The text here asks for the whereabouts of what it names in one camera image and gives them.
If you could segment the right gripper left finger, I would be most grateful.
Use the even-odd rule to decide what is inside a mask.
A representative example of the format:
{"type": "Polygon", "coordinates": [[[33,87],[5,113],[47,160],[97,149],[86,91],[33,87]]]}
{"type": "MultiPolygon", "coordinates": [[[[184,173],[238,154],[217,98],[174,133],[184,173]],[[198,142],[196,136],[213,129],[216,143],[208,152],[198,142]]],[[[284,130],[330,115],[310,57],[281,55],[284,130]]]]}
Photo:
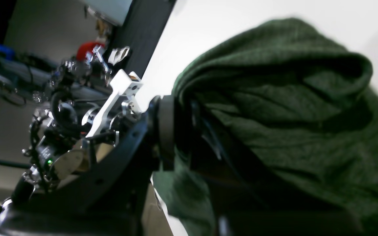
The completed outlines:
{"type": "Polygon", "coordinates": [[[173,150],[175,99],[156,96],[100,163],[69,185],[0,214],[0,236],[145,236],[150,177],[173,150]]]}

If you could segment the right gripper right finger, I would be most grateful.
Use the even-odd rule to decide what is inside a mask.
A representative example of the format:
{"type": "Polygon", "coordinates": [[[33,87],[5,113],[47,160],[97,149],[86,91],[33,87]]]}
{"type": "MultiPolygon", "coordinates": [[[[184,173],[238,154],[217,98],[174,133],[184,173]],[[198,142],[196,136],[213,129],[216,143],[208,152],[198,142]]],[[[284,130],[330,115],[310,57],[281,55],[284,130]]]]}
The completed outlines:
{"type": "Polygon", "coordinates": [[[361,236],[348,210],[276,176],[210,112],[191,100],[190,170],[207,182],[219,236],[361,236]]]}

